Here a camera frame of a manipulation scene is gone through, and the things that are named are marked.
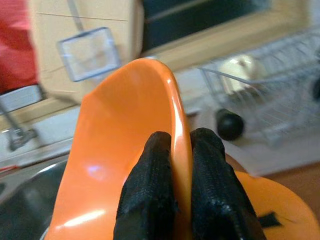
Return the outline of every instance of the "wire dish drying rack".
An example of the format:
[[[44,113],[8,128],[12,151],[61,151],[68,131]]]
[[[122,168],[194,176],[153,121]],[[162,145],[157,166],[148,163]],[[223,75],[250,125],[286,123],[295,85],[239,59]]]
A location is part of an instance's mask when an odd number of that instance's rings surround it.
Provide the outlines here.
[[[245,80],[222,72],[230,56],[200,70],[214,100],[244,119],[245,136],[279,146],[285,138],[320,129],[320,26],[239,54],[259,62],[265,76]]]

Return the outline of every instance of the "faucet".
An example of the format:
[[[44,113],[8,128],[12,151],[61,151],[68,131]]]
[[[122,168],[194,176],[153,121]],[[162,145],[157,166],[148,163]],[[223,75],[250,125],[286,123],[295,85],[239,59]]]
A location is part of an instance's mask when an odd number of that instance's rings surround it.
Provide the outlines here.
[[[23,129],[18,125],[16,120],[11,116],[11,114],[6,110],[5,106],[0,100],[0,111],[6,118],[11,127],[3,132],[8,132],[9,136],[9,149],[15,151],[18,148],[24,146],[30,139],[37,136],[37,132],[30,128],[28,130]]]

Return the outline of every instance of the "cream cabinet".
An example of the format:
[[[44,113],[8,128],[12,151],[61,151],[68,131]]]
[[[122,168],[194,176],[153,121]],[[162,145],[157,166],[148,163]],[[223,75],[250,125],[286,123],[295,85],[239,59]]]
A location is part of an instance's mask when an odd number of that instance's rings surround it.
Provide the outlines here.
[[[74,0],[85,30],[110,28],[121,62],[140,55],[143,8],[138,0]],[[31,0],[32,38],[37,53],[39,81],[48,98],[80,103],[95,86],[72,82],[57,49],[57,42],[78,32],[67,0]]]

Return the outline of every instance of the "kitchen sink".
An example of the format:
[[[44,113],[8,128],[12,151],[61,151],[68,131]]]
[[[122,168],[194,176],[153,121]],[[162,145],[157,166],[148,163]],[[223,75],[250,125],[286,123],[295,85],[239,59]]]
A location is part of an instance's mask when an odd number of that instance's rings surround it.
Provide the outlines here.
[[[0,177],[0,239],[44,238],[67,159],[60,156]]]

